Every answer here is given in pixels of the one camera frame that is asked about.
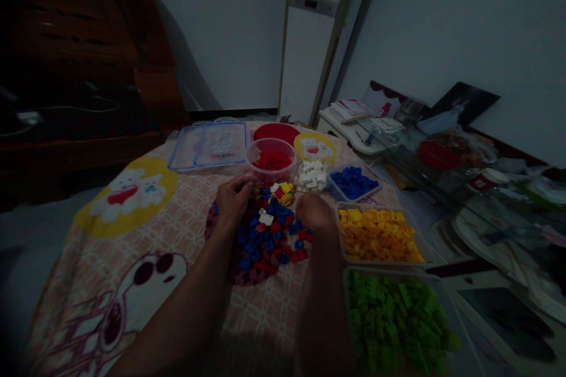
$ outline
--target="white wall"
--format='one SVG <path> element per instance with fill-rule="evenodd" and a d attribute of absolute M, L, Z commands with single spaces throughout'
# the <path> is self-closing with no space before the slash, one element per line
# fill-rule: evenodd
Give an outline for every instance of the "white wall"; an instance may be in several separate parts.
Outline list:
<path fill-rule="evenodd" d="M 277 107 L 285 0 L 160 1 L 187 109 Z"/>
<path fill-rule="evenodd" d="M 372 79 L 431 104 L 457 81 L 491 91 L 475 128 L 566 161 L 566 0 L 372 0 L 338 98 Z"/>

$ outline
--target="plastic lid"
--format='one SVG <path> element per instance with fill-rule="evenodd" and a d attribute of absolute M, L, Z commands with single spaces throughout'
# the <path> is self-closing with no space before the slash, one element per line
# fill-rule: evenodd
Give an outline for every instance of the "plastic lid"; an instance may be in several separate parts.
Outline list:
<path fill-rule="evenodd" d="M 255 130 L 254 141 L 262 138 L 278 138 L 293 145 L 295 137 L 300 134 L 299 130 L 289 124 L 272 123 L 265 124 Z"/>
<path fill-rule="evenodd" d="M 194 165 L 212 167 L 246 162 L 245 123 L 212 123 L 203 128 Z"/>
<path fill-rule="evenodd" d="M 194 164 L 196 152 L 200 145 L 200 137 L 205 126 L 185 127 L 177 137 L 177 143 L 171 154 L 167 168 L 172 171 L 196 168 Z"/>

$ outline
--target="tablecloth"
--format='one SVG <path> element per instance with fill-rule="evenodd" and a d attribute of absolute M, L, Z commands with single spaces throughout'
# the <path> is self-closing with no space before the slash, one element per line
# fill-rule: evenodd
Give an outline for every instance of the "tablecloth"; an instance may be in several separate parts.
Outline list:
<path fill-rule="evenodd" d="M 248 123 L 248 129 L 253 133 L 263 124 Z M 337 165 L 362 166 L 345 142 L 329 137 Z M 174 143 L 133 161 L 77 214 L 32 325 L 34 372 L 102 377 L 203 249 L 218 185 L 248 169 L 243 164 L 173 173 L 166 163 Z M 381 190 L 365 202 L 399 206 L 394 188 L 380 184 Z M 323 197 L 333 204 L 328 193 Z M 260 284 L 226 286 L 225 320 L 204 360 L 204 375 L 292 372 L 298 297 L 307 266 L 308 260 L 290 263 Z"/>

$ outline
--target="red building block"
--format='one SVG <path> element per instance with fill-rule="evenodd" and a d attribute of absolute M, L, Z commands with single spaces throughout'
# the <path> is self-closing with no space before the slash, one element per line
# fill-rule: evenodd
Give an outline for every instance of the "red building block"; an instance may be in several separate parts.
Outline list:
<path fill-rule="evenodd" d="M 306 249 L 297 250 L 298 261 L 308 259 L 308 252 Z"/>
<path fill-rule="evenodd" d="M 256 262 L 254 264 L 254 268 L 260 270 L 260 271 L 265 271 L 269 274 L 275 274 L 277 272 L 277 268 L 271 265 L 267 265 L 261 262 Z"/>
<path fill-rule="evenodd" d="M 299 236 L 299 240 L 306 240 L 308 237 L 308 231 L 302 229 L 301 231 L 299 231 L 298 236 Z"/>

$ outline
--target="cartoon print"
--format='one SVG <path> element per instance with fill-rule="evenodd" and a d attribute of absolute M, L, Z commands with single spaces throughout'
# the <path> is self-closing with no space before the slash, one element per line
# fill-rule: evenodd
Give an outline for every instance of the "cartoon print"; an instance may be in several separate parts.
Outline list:
<path fill-rule="evenodd" d="M 314 138 L 302 138 L 301 143 L 304 145 L 304 155 L 305 158 L 310 159 L 312 161 L 318 159 L 325 159 L 334 155 L 332 149 L 326 146 L 324 141 L 317 141 Z"/>
<path fill-rule="evenodd" d="M 167 189 L 158 186 L 161 174 L 157 174 L 140 180 L 140 206 L 146 208 L 149 205 L 160 204 L 167 195 Z"/>
<path fill-rule="evenodd" d="M 46 359 L 48 376 L 103 377 L 186 273 L 183 255 L 148 253 L 115 291 L 73 306 Z"/>
<path fill-rule="evenodd" d="M 112 192 L 99 199 L 91 207 L 90 216 L 100 215 L 103 222 L 114 221 L 120 212 L 128 214 L 139 203 L 139 182 L 143 169 L 126 169 L 111 183 Z"/>

